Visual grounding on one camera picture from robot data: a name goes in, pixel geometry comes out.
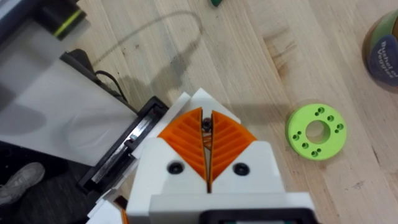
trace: yellow stripe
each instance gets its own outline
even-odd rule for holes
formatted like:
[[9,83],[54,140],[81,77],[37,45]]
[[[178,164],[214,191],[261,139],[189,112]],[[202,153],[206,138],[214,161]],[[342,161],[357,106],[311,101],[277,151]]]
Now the yellow stripe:
[[73,13],[63,24],[55,31],[54,36],[58,37],[81,13],[81,9]]

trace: gray sneaker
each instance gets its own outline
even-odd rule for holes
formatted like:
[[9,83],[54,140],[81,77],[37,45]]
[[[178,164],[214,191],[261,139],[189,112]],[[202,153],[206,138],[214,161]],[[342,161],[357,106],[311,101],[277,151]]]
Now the gray sneaker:
[[18,201],[29,187],[43,179],[44,172],[43,165],[38,162],[22,167],[5,185],[0,186],[0,205]]

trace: wooden surface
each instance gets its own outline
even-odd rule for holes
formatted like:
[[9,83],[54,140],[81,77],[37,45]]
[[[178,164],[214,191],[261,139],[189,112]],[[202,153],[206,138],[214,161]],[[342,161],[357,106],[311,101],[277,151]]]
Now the wooden surface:
[[[395,0],[83,0],[91,28],[76,43],[121,82],[130,104],[171,105],[204,88],[269,141],[287,191],[308,191],[322,223],[398,223],[398,95],[361,59],[364,36]],[[323,162],[285,140],[287,115],[320,101],[348,139]],[[123,186],[129,193],[131,179]]]

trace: green 3d printed ring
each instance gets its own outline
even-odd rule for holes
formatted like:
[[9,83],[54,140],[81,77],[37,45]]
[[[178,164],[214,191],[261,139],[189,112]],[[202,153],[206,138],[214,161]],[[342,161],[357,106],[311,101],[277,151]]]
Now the green 3d printed ring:
[[[323,136],[317,142],[311,142],[306,136],[306,128],[313,121],[321,122],[324,128]],[[286,124],[286,137],[298,154],[321,161],[340,152],[346,141],[347,130],[343,117],[335,109],[315,103],[292,113]]]

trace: black cable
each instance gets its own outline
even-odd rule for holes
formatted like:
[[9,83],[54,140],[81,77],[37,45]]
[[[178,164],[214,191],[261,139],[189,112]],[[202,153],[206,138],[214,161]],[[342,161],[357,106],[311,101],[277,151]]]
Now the black cable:
[[104,75],[104,76],[110,78],[114,82],[114,84],[117,86],[122,98],[124,100],[126,100],[126,102],[128,102],[126,96],[124,95],[124,93],[122,91],[122,88],[120,88],[120,85],[119,85],[118,81],[111,74],[109,74],[108,72],[102,71],[102,70],[98,70],[98,71],[95,72],[95,75]]

